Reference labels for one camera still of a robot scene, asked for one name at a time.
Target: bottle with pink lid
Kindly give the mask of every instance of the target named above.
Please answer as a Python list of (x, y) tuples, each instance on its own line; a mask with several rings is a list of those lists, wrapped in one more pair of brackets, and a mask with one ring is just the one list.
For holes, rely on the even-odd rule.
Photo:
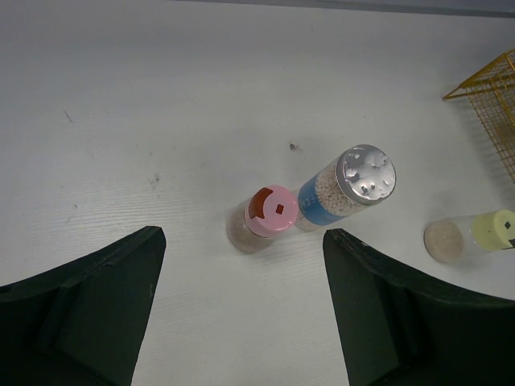
[(227, 221), (227, 236), (240, 251), (255, 253), (290, 229), (298, 213), (293, 193), (285, 187), (269, 185), (233, 210)]

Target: yellow wire basket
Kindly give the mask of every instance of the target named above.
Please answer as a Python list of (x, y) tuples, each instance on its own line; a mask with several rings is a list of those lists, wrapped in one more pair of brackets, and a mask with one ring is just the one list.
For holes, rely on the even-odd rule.
[(443, 97), (468, 96), (515, 182), (515, 50), (507, 51)]

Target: glass jar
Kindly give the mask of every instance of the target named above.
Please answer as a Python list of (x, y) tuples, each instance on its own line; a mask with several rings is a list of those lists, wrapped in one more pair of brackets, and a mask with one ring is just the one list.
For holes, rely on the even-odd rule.
[(298, 213), (297, 199), (285, 187), (263, 187), (233, 210), (226, 224), (227, 236), (240, 251), (255, 253), (290, 229)]
[(300, 188), (296, 225), (312, 231), (376, 205), (392, 194), (396, 180), (385, 153), (354, 146)]
[(515, 213), (501, 210), (435, 221), (426, 227), (424, 244), (443, 263), (515, 248)]

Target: silver lid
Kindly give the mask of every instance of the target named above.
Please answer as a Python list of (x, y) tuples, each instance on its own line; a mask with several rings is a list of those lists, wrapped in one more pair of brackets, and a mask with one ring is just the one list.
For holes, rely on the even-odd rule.
[(352, 201), (374, 205), (392, 194), (395, 168), (389, 157), (375, 146), (358, 145), (342, 154), (336, 166), (336, 180)]

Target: bottle with yellow lid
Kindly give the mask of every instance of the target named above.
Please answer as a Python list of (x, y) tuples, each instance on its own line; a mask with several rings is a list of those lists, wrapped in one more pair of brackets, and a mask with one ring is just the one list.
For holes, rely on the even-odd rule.
[(515, 248), (515, 213), (503, 209), (435, 221), (424, 232), (424, 244), (434, 259), (444, 263)]

